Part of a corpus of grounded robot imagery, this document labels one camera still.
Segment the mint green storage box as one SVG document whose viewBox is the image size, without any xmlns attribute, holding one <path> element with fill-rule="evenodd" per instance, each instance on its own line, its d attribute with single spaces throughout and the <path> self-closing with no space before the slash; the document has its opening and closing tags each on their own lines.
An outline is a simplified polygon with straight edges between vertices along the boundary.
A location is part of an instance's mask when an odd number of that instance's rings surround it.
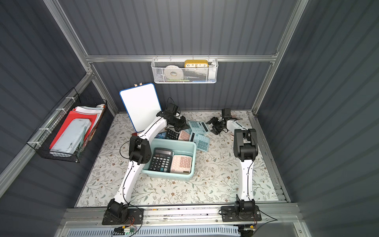
<svg viewBox="0 0 379 237">
<path fill-rule="evenodd" d="M 194 175 L 196 144 L 180 140 L 154 139 L 151 160 L 142 173 L 153 178 L 189 181 Z"/>
</svg>

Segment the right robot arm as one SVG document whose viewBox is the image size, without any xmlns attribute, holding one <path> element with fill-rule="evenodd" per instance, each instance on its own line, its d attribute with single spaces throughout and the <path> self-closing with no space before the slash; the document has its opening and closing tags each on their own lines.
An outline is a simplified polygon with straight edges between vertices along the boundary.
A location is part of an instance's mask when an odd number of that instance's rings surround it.
<svg viewBox="0 0 379 237">
<path fill-rule="evenodd" d="M 239 190 L 233 206 L 222 206 L 219 214 L 224 222 L 260 221 L 253 194 L 253 165 L 259 154 L 257 132 L 245 128 L 235 119 L 219 120 L 213 117 L 207 122 L 212 125 L 211 132 L 218 135 L 227 130 L 234 135 L 233 152 L 239 160 Z"/>
</svg>

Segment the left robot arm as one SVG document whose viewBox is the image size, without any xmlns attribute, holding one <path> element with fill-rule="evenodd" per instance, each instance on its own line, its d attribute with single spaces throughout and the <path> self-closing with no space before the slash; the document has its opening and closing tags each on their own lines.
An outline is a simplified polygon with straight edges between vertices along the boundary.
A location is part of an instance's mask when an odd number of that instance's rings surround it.
<svg viewBox="0 0 379 237">
<path fill-rule="evenodd" d="M 151 143 L 158 133 L 168 125 L 173 126 L 176 131 L 189 128 L 184 116 L 179 116 L 178 113 L 171 114 L 167 111 L 160 111 L 142 133 L 138 136 L 133 135 L 129 139 L 128 168 L 119 190 L 107 205 L 102 225 L 121 225 L 129 220 L 130 213 L 128 208 L 131 206 L 133 188 L 144 166 L 153 157 Z"/>
</svg>

